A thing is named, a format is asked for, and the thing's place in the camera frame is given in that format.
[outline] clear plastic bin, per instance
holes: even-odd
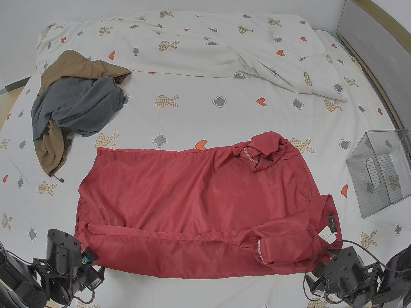
[[[367,131],[347,159],[362,218],[411,195],[408,130]]]

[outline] brown jacket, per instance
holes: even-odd
[[[98,80],[102,76],[111,76],[116,83],[121,83],[129,74],[131,74],[131,71],[124,67],[101,60],[91,62],[76,51],[66,50],[42,74],[37,98],[41,97],[54,82],[63,78],[75,77]],[[67,142],[67,133],[67,130],[59,128],[50,119],[43,136],[34,141],[37,158],[42,169],[48,175],[54,174],[66,161],[67,147],[65,143]]]

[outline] red shirt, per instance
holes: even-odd
[[[300,273],[328,244],[318,233],[330,214],[341,239],[331,195],[319,194],[300,152],[274,132],[204,151],[99,147],[79,193],[82,248],[136,274]]]

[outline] gray headboard panel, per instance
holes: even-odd
[[[399,129],[411,130],[411,34],[370,0],[346,0],[337,35],[358,57]]]

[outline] gray cloth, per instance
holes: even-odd
[[[33,141],[39,139],[52,119],[59,128],[68,128],[83,137],[99,132],[113,114],[123,107],[123,90],[114,79],[64,78],[54,82],[34,101],[31,118]]]

